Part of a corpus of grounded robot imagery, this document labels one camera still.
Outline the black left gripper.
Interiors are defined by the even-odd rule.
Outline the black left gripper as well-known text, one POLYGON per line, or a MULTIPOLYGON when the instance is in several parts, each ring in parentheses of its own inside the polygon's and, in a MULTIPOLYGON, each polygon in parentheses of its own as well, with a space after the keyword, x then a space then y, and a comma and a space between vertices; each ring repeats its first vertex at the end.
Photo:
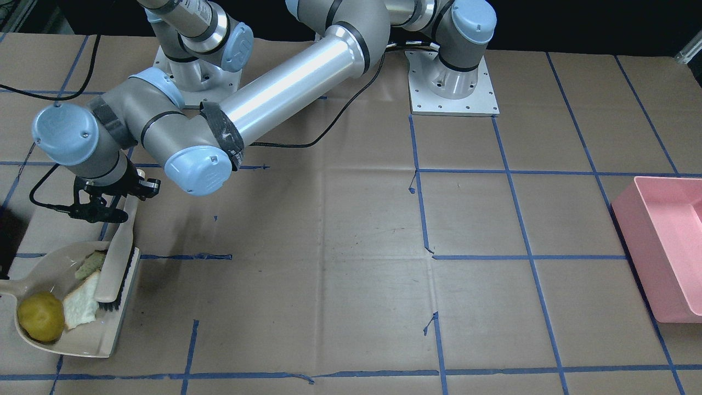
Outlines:
POLYGON ((75 177, 72 218, 89 223, 124 223, 129 218, 128 213, 108 206, 103 195, 124 198, 132 195, 144 201, 160 192, 161 181, 139 175, 136 166, 125 156, 118 158, 115 167, 107 175, 114 180, 99 182, 97 178, 75 177))

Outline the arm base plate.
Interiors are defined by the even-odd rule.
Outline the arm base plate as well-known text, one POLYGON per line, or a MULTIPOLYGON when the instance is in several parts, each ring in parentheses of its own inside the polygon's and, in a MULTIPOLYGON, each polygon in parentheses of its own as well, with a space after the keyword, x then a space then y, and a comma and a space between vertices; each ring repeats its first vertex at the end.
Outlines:
POLYGON ((484 58, 477 69, 459 72, 441 63, 436 52, 405 52, 409 61, 411 114, 498 116, 499 109, 484 58))
POLYGON ((179 89, 185 109, 198 109, 203 101, 220 102, 229 97, 238 90, 242 73, 228 72, 198 59, 179 63, 167 58, 161 47, 158 47, 153 66, 162 70, 179 89))

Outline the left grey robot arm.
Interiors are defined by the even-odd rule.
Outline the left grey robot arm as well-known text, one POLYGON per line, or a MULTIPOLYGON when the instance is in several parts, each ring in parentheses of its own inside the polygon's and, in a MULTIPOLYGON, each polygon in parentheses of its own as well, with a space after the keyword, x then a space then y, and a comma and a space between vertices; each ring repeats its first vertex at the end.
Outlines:
POLYGON ((56 166, 75 175, 72 205, 32 204, 85 222, 124 223, 128 208, 105 195, 155 197, 160 181, 140 176, 125 150, 141 144, 168 178, 193 196, 214 193, 236 172, 244 149, 351 77, 381 66, 391 27, 419 31, 439 46, 432 90, 469 97, 469 83, 494 36, 497 16, 487 1, 288 1, 288 12, 320 40, 233 94, 202 101, 194 118, 176 76, 157 67, 131 75, 86 106, 42 109, 32 137, 56 166))

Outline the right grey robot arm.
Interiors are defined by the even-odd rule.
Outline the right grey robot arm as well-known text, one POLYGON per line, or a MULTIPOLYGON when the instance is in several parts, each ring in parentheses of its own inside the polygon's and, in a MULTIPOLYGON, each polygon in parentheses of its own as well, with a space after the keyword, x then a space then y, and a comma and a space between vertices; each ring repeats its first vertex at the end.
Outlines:
POLYGON ((251 57, 251 28, 210 1, 140 1, 181 92, 228 95, 251 57))

